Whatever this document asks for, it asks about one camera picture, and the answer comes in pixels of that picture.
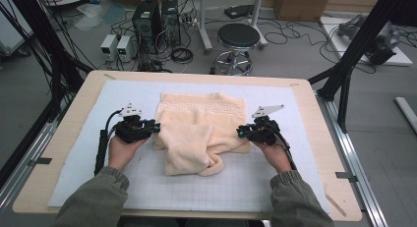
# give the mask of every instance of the desktop computer tower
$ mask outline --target desktop computer tower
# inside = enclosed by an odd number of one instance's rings
[[[178,16],[178,0],[163,0],[160,9],[165,41],[173,45],[181,44],[181,31]]]
[[[141,0],[133,15],[132,23],[140,51],[157,54],[163,39],[157,0]]]

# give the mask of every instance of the gray floor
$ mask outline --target gray floor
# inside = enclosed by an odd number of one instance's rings
[[[230,3],[222,1],[217,6],[238,5],[245,0]],[[105,70],[104,59],[99,45],[110,33],[110,24],[123,19],[120,10],[112,0],[103,6],[103,24],[99,28],[88,31],[70,28],[73,40],[84,51],[96,67]],[[77,6],[69,6],[62,11],[65,16],[77,14]],[[208,18],[227,20],[222,8],[209,8]],[[273,12],[263,9],[260,14],[264,18],[273,18]],[[66,21],[76,22],[75,18],[64,17]],[[277,32],[276,25],[271,21],[260,20],[259,27],[263,33]],[[303,23],[309,27],[320,28],[316,23]],[[191,29],[190,49],[194,52],[194,60],[187,65],[166,63],[164,68],[174,73],[208,74],[213,59],[223,50],[216,42],[216,31],[222,23],[207,24],[208,35],[213,44],[210,55],[204,53],[197,29]],[[307,33],[313,42],[324,41],[318,31],[301,27],[300,33]],[[270,33],[268,39],[283,42],[280,35]],[[333,66],[320,54],[322,43],[311,45],[307,36],[288,38],[285,44],[270,43],[263,50],[251,51],[254,71],[251,77],[300,78],[310,77]],[[417,62],[416,48],[400,44],[399,48],[413,61]],[[323,51],[332,61],[337,58],[334,53]],[[411,67],[380,66],[374,74],[355,70],[352,75],[351,89],[347,113],[347,130],[353,145],[365,169],[367,178],[379,201],[382,211],[390,226],[417,226],[417,137],[409,123],[394,102],[397,96],[405,97],[414,111],[417,112],[417,65]],[[15,147],[22,140],[32,123],[40,114],[50,98],[47,81],[33,57],[14,56],[0,63],[0,166],[9,158]],[[366,71],[372,68],[361,65]],[[323,83],[313,85],[318,89]],[[53,216],[22,215],[14,213],[9,207],[0,216],[0,226],[45,226],[51,223]],[[366,214],[360,222],[336,223],[337,226],[369,226]]]

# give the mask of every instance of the sleeve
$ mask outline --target sleeve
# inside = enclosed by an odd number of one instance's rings
[[[271,226],[334,226],[298,171],[277,174],[270,180],[270,186]]]
[[[103,167],[68,197],[52,226],[116,226],[128,187],[129,180],[123,173]]]

